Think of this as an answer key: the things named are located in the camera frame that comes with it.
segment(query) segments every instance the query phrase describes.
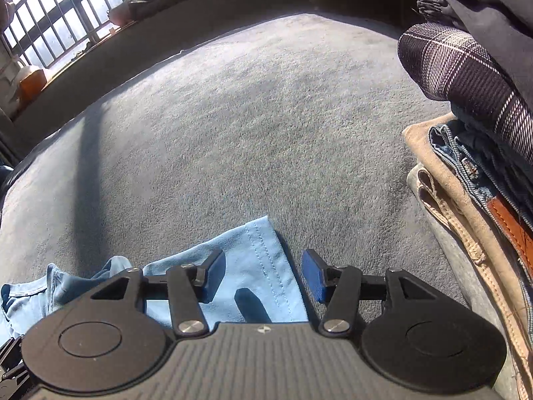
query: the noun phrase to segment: orange object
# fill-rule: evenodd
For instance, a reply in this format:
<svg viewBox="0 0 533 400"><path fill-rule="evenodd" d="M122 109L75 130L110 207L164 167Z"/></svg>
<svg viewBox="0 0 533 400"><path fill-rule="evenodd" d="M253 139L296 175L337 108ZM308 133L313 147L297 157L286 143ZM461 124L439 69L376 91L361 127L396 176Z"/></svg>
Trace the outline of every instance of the orange object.
<svg viewBox="0 0 533 400"><path fill-rule="evenodd" d="M48 82L43 69L36 70L20 81L20 106L25 108L30 102L39 96Z"/></svg>

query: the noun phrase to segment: silver screw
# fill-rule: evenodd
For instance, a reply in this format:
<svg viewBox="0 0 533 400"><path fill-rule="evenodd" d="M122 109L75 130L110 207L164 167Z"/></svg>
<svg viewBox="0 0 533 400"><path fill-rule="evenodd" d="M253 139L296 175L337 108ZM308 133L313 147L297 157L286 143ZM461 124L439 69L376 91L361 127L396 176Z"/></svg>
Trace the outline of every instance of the silver screw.
<svg viewBox="0 0 533 400"><path fill-rule="evenodd" d="M200 320L186 320L178 325L178 329L184 334L195 334L203 331L204 324Z"/></svg>
<svg viewBox="0 0 533 400"><path fill-rule="evenodd" d="M350 324L346 320L331 319L324 322L324 329L327 332L344 332L350 329Z"/></svg>

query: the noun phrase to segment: window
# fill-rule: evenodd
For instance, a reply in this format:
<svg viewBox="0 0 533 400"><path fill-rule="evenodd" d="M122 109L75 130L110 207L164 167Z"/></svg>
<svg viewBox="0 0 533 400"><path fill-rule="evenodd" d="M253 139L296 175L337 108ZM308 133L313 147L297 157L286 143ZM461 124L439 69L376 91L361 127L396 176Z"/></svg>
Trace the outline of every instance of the window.
<svg viewBox="0 0 533 400"><path fill-rule="evenodd" d="M108 11L123 1L13 0L15 15L4 40L26 64L57 72L116 27Z"/></svg>

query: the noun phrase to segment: plaid fabric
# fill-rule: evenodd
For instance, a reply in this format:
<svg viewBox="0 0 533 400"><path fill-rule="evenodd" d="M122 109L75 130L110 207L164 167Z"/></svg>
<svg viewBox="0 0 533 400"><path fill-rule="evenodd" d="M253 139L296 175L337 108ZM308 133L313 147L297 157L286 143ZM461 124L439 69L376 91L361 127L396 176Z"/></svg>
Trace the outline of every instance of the plaid fabric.
<svg viewBox="0 0 533 400"><path fill-rule="evenodd" d="M531 111L470 34L435 23L414 25L400 37L398 56L428 98L460 106L487 134L533 165Z"/></svg>

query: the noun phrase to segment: blue jeans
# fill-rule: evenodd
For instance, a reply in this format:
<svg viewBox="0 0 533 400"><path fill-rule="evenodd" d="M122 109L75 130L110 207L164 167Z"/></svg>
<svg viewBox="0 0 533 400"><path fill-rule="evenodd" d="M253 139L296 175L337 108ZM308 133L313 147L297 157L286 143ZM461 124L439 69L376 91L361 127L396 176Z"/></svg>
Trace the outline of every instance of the blue jeans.
<svg viewBox="0 0 533 400"><path fill-rule="evenodd" d="M480 141L484 141L482 136L467 130L460 120L452 120L447 124L433 126L428 137L435 154L454 170L455 176L470 198L495 224L498 222L489 211L488 202L501 194L523 219L527 227L532 229L531 210L516 201L515 192L511 188L518 186L519 190L524 193L527 190L523 186L519 186L518 181L512 178L512 174L505 167L507 162L499 155L499 150L493 142L492 145L489 143L480 144ZM484 148L483 153L471 146ZM527 267L520 257L517 255L517 257L510 259L518 276L524 301L527 304L528 337L533 343L532 281Z"/></svg>

